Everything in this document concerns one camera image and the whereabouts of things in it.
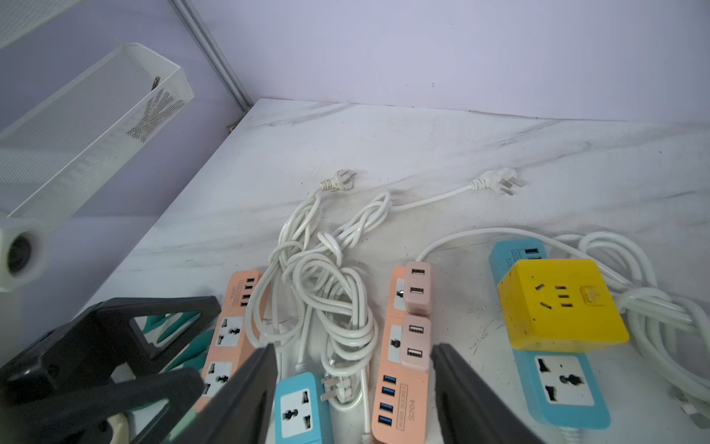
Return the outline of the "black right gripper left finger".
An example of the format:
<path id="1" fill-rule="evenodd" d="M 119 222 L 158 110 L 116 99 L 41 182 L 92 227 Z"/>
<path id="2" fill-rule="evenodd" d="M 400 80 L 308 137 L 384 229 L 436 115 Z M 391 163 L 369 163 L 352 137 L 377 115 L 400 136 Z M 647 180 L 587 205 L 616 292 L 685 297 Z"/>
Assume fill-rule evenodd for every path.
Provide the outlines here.
<path id="1" fill-rule="evenodd" d="M 264 443 L 277 386 L 272 344 L 257 349 L 170 443 Z"/>

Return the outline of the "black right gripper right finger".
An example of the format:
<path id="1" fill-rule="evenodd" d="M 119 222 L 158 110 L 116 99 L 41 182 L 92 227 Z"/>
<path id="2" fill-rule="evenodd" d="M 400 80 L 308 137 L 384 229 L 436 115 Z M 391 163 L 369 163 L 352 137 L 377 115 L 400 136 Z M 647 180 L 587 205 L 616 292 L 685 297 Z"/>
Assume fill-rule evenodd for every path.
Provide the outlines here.
<path id="1" fill-rule="evenodd" d="M 447 343 L 431 351 L 436 410 L 445 443 L 539 443 L 541 440 Z"/>

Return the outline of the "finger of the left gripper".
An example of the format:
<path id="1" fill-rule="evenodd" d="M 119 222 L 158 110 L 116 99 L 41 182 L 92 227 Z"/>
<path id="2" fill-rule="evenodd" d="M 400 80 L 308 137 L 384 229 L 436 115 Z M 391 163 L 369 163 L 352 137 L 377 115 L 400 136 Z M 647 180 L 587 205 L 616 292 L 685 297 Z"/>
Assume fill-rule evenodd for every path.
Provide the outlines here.
<path id="1" fill-rule="evenodd" d="M 160 443 L 203 393 L 203 379 L 184 368 L 128 382 L 60 394 L 1 410 L 3 443 L 61 443 L 135 407 L 165 401 L 136 443 Z"/>
<path id="2" fill-rule="evenodd" d="M 110 382 L 128 364 L 137 377 L 158 373 L 221 312 L 212 295 L 186 298 L 114 298 L 93 305 L 74 320 L 46 333 L 1 369 L 4 389 L 85 389 Z M 199 319 L 174 345 L 158 349 L 144 338 L 135 319 L 197 313 Z"/>

